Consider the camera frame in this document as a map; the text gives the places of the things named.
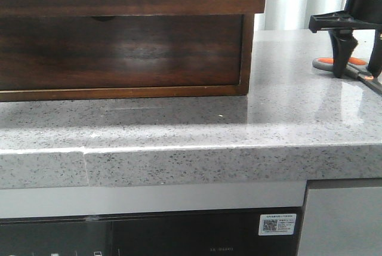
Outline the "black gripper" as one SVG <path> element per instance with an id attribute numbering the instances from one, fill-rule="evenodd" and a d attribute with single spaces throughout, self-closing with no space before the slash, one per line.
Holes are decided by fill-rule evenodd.
<path id="1" fill-rule="evenodd" d="M 341 78 L 358 41 L 352 30 L 375 29 L 374 46 L 367 70 L 375 78 L 381 74 L 381 0 L 347 0 L 341 11 L 312 15 L 309 29 L 329 30 L 335 77 Z"/>

